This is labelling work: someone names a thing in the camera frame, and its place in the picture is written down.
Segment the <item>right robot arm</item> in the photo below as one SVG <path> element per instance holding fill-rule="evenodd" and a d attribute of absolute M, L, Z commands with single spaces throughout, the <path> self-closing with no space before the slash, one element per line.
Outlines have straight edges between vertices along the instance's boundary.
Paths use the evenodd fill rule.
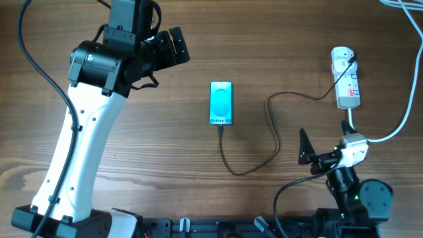
<path fill-rule="evenodd" d="M 343 136 L 331 152 L 317 154 L 302 128 L 299 131 L 300 165 L 310 164 L 313 176 L 325 182 L 337 208 L 319 208 L 314 215 L 315 237 L 379 237 L 379 224 L 389 219 L 393 189 L 377 179 L 360 180 L 354 167 L 364 162 L 368 140 L 345 121 Z"/>

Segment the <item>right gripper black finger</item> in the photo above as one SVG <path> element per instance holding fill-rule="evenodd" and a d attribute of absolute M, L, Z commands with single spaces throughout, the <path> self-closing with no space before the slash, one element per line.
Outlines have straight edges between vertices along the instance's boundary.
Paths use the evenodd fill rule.
<path fill-rule="evenodd" d="M 351 125 L 345 120 L 341 121 L 341 127 L 345 136 L 356 133 L 355 129 L 353 129 L 353 127 L 351 127 Z"/>
<path fill-rule="evenodd" d="M 313 163 L 316 157 L 315 150 L 311 145 L 311 142 L 308 138 L 306 131 L 301 128 L 299 131 L 299 157 L 298 157 L 298 164 L 299 165 L 306 165 Z"/>

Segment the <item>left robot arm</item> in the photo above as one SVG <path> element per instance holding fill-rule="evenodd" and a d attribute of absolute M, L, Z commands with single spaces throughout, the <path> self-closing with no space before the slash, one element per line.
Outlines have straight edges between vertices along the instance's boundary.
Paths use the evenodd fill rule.
<path fill-rule="evenodd" d="M 132 212 L 93 208 L 93 188 L 112 126 L 135 83 L 186 63 L 179 27 L 160 30 L 155 1 L 115 0 L 92 40 L 70 55 L 67 111 L 48 173 L 31 204 L 14 209 L 12 226 L 33 237 L 148 237 Z"/>

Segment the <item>turquoise screen smartphone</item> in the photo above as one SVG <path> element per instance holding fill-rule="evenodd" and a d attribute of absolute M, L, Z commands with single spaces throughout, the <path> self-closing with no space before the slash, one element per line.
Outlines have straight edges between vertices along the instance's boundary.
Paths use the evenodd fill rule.
<path fill-rule="evenodd" d="M 231 125 L 233 123 L 233 84 L 230 81 L 210 83 L 211 125 Z"/>

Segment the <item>white power strip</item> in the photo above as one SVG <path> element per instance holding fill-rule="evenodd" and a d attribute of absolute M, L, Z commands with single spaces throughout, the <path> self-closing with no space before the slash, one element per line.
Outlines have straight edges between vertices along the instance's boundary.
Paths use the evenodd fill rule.
<path fill-rule="evenodd" d="M 350 59 L 356 62 L 356 54 L 345 46 L 337 46 L 331 51 L 332 63 L 339 58 Z M 357 72 L 351 74 L 334 75 L 336 103 L 339 109 L 353 109 L 360 105 L 360 90 Z"/>

